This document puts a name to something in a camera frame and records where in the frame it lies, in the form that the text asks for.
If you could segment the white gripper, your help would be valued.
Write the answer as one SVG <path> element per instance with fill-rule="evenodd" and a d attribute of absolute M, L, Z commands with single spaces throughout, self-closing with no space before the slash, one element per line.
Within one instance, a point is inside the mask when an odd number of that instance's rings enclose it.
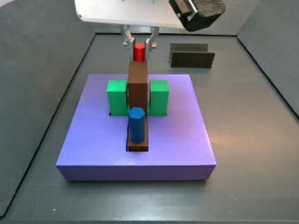
<path fill-rule="evenodd" d="M 75 0 L 79 18 L 85 22 L 121 25 L 123 46 L 134 57 L 135 42 L 129 25 L 154 26 L 145 41 L 145 60 L 158 47 L 159 28 L 183 28 L 169 0 Z"/>

